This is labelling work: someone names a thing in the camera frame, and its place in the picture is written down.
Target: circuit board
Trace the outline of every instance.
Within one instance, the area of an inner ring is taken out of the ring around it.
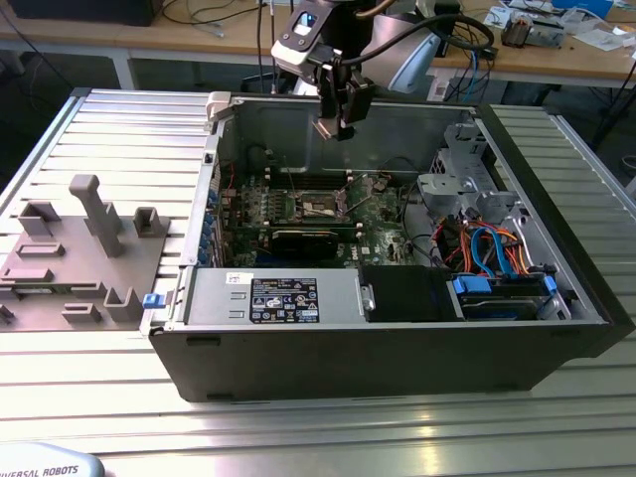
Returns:
[[[337,190],[289,190],[273,189],[262,178],[251,177],[229,191],[224,201],[226,266],[415,264],[399,222],[402,188],[373,174],[343,182]],[[309,236],[306,254],[280,256],[277,235],[294,234]],[[315,255],[321,246],[328,248],[329,256]]]

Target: motherboard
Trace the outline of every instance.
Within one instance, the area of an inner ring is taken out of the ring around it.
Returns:
[[[226,266],[415,264],[389,174],[250,176],[222,194]]]

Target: wire bundle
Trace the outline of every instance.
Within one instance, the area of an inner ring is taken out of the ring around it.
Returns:
[[[457,272],[495,277],[492,265],[489,266],[489,263],[493,262],[503,274],[530,274],[524,258],[523,242],[504,228],[497,228],[481,221],[454,224],[444,218],[431,237],[435,246],[442,240],[442,235],[445,240],[451,238],[457,244],[457,247],[443,259],[444,264]],[[481,240],[491,244],[483,257],[479,251]]]

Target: warning label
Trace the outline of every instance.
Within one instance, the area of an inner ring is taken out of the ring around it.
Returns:
[[[252,323],[318,323],[315,278],[255,278],[251,281]]]

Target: wooden table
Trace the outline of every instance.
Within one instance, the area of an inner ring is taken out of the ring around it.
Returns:
[[[214,5],[213,1],[203,5]],[[464,0],[468,15],[484,19],[493,0]],[[251,0],[237,0],[229,7],[202,13],[201,17],[222,17],[254,5]],[[122,88],[136,88],[130,61],[135,58],[190,61],[202,63],[256,64],[256,12],[246,13],[223,22],[223,38],[190,25],[172,23],[158,15],[150,27],[130,27],[99,23],[54,20],[22,20],[4,4],[14,24],[36,47],[45,53],[93,55],[111,58]],[[185,2],[170,7],[170,15],[188,20]],[[289,9],[275,8],[276,37],[282,30]],[[636,12],[614,9],[607,17],[611,23],[628,22],[636,25]],[[269,11],[263,10],[263,54],[268,55]],[[553,84],[619,87],[626,78],[633,61],[626,49],[603,52],[572,37],[561,49],[503,47],[500,32],[495,32],[499,55],[491,73],[493,80],[529,81]],[[29,47],[0,18],[0,49],[27,51]],[[457,49],[450,49],[446,58],[435,59],[430,73],[437,85],[461,76],[467,66],[466,57]]]

